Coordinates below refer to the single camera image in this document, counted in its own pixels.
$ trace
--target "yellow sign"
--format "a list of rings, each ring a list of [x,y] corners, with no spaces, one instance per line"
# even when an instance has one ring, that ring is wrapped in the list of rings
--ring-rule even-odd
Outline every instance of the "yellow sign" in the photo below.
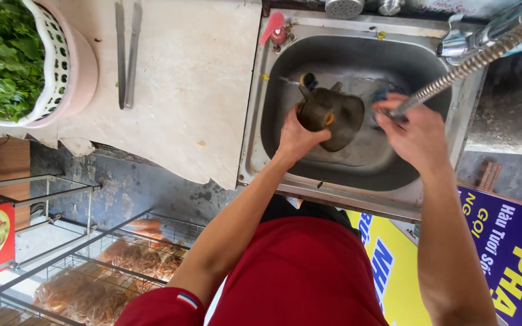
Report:
[[[346,211],[372,263],[380,308],[391,326],[431,326],[417,274],[417,246],[389,219]]]

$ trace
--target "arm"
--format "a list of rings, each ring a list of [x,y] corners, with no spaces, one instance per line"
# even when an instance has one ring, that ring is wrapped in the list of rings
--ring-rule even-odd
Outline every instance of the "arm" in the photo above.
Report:
[[[249,245],[267,204],[287,170],[330,132],[304,129],[295,113],[287,115],[279,149],[257,177],[221,211],[194,242],[168,286],[186,289],[207,308],[227,273]]]
[[[394,109],[407,97],[388,94],[376,109]],[[412,164],[424,184],[418,245],[418,281],[432,323],[497,325],[495,308],[456,190],[446,150],[442,117],[424,105],[396,124],[383,114],[376,120],[396,153]]]

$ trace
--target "hand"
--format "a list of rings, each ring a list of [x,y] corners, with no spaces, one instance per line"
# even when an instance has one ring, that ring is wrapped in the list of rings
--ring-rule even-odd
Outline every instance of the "hand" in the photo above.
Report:
[[[408,96],[388,93],[388,100],[374,103],[376,110],[396,109]],[[407,110],[408,122],[395,122],[382,113],[376,121],[386,132],[388,142],[396,153],[418,170],[424,180],[426,175],[435,174],[444,168],[452,170],[446,150],[444,122],[442,116],[423,104]]]
[[[298,105],[289,109],[281,128],[281,140],[275,157],[285,160],[289,167],[304,157],[315,145],[331,138],[329,130],[311,132],[305,129],[297,119]]]

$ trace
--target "flag patch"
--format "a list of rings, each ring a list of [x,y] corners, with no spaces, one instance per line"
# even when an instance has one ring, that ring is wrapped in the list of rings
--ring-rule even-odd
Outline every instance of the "flag patch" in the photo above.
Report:
[[[191,306],[194,310],[196,310],[198,308],[197,303],[194,300],[192,300],[191,297],[189,297],[188,295],[186,295],[184,293],[180,293],[178,296],[176,296],[176,299],[180,300],[182,302],[185,302],[186,304]]]

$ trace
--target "person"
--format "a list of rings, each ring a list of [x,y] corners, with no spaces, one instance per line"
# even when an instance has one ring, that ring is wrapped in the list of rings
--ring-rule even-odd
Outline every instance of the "person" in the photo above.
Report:
[[[394,109],[406,97],[374,104]],[[418,246],[420,294],[433,325],[497,325],[494,305],[463,216],[441,115],[424,105],[376,120],[424,184]],[[357,230],[335,208],[274,196],[283,175],[330,132],[310,132],[295,107],[279,149],[203,230],[168,285],[132,300],[116,325],[202,325],[226,277],[209,326],[388,325]]]

